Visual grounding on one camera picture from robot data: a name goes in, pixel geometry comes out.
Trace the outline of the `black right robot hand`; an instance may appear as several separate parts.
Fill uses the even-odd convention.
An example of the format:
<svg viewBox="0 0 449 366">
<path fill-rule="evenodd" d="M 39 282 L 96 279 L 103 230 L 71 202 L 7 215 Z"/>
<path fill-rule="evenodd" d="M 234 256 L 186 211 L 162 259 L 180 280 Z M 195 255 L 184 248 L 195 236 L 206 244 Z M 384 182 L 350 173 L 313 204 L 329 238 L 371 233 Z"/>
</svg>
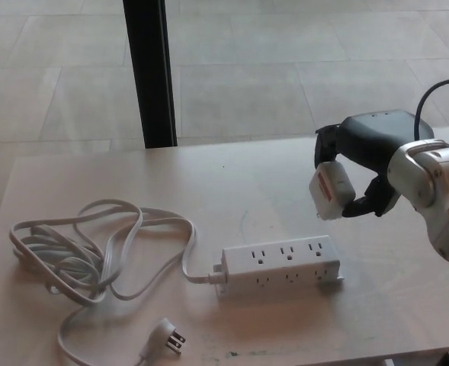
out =
<svg viewBox="0 0 449 366">
<path fill-rule="evenodd" d="M 419 210 L 434 205 L 435 182 L 418 156 L 437 149 L 440 142 L 424 121 L 416 139 L 414 122 L 414 115 L 407 111 L 380 111 L 350 116 L 317 130 L 316 171 L 309 191 L 322 220 L 368 214 L 381 217 L 400 197 Z M 337 160 L 339 155 L 375 173 L 362 197 L 356 196 Z"/>
</svg>

